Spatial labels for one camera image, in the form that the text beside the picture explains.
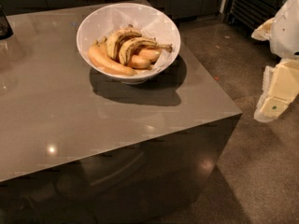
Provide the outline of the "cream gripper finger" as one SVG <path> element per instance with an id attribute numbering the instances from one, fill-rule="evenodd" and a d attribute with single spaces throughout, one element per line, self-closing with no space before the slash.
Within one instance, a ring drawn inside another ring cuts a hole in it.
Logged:
<path id="1" fill-rule="evenodd" d="M 259 41 L 266 41 L 270 37 L 270 32 L 272 28 L 274 19 L 271 18 L 267 21 L 265 21 L 263 24 L 261 24 L 258 28 L 256 28 L 253 33 L 251 34 L 251 37 L 255 40 Z"/>
<path id="2" fill-rule="evenodd" d="M 275 67 L 266 66 L 262 90 L 254 118 L 270 122 L 277 119 L 299 94 L 299 61 L 282 59 Z"/>

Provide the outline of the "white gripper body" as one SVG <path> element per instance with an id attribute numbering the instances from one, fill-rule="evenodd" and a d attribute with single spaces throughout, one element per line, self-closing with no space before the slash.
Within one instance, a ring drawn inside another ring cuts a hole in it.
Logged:
<path id="1" fill-rule="evenodd" d="M 287 0 L 271 26 L 270 50 L 283 59 L 299 58 L 299 0 Z"/>

